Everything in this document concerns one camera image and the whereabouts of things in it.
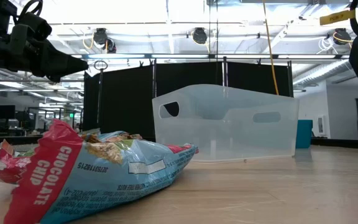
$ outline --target translucent storage container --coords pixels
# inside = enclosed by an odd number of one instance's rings
[[[192,85],[153,99],[156,140],[197,145],[196,161],[289,157],[295,154],[298,107],[290,97]]]

